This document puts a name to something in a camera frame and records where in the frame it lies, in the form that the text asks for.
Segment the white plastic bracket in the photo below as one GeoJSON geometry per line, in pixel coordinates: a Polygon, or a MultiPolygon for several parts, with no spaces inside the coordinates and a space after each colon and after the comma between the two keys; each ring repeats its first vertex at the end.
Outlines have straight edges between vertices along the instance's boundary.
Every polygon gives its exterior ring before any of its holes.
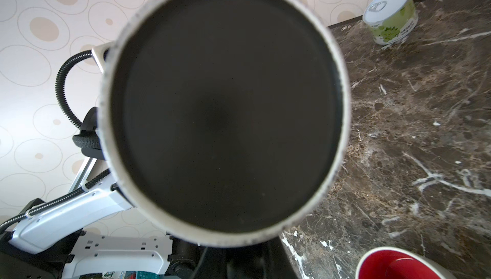
{"type": "Polygon", "coordinates": [[[118,191],[111,190],[115,182],[110,173],[89,192],[23,219],[15,227],[9,244],[36,254],[101,218],[132,208],[118,191]]]}
{"type": "Polygon", "coordinates": [[[85,274],[143,271],[163,275],[170,262],[169,235],[155,238],[103,236],[87,232],[72,249],[72,262],[65,264],[62,279],[85,274]]]}

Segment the cup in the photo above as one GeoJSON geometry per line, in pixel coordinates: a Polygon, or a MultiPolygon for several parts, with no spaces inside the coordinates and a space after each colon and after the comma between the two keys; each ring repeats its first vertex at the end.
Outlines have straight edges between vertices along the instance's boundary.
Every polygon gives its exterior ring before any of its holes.
{"type": "Polygon", "coordinates": [[[258,244],[334,182],[350,85],[334,37],[299,0],[149,0],[98,63],[104,156],[169,233],[258,244]]]}
{"type": "Polygon", "coordinates": [[[356,279],[456,279],[436,262],[395,247],[368,251],[356,268],[356,279]]]}
{"type": "Polygon", "coordinates": [[[413,0],[373,0],[363,14],[363,21],[380,45],[406,37],[418,23],[413,0]]]}

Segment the tin can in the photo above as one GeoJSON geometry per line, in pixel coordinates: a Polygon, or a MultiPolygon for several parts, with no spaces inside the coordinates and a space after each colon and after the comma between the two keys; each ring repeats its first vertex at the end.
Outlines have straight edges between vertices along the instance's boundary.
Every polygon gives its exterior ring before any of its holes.
{"type": "Polygon", "coordinates": [[[363,14],[376,43],[386,45],[409,34],[418,22],[412,0],[373,0],[363,14]]]}

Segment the bowl rim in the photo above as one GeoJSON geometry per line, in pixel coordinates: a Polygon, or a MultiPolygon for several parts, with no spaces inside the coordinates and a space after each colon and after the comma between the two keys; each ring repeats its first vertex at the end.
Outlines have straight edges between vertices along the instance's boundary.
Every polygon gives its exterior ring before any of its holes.
{"type": "Polygon", "coordinates": [[[425,257],[422,257],[422,256],[420,256],[420,255],[418,255],[416,253],[411,252],[411,251],[407,251],[407,250],[400,249],[400,248],[397,248],[397,247],[390,247],[390,246],[377,247],[377,248],[373,248],[373,249],[367,251],[360,258],[360,261],[358,262],[358,265],[356,266],[355,279],[359,279],[361,265],[363,265],[363,263],[365,262],[365,260],[369,256],[371,256],[375,252],[378,252],[378,251],[386,251],[386,250],[387,251],[396,251],[396,252],[407,254],[411,258],[414,258],[414,259],[418,260],[419,262],[423,263],[426,267],[428,267],[430,270],[432,270],[441,279],[452,279],[452,278],[449,278],[449,277],[444,276],[435,266],[433,266],[431,263],[429,263],[428,262],[429,259],[426,259],[425,257]]]}

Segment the can lid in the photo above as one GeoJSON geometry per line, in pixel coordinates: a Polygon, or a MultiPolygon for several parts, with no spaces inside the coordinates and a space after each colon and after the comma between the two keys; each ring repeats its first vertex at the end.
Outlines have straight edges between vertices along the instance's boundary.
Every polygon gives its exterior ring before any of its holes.
{"type": "Polygon", "coordinates": [[[384,21],[399,11],[407,0],[373,0],[363,14],[363,21],[374,24],[384,21]]]}

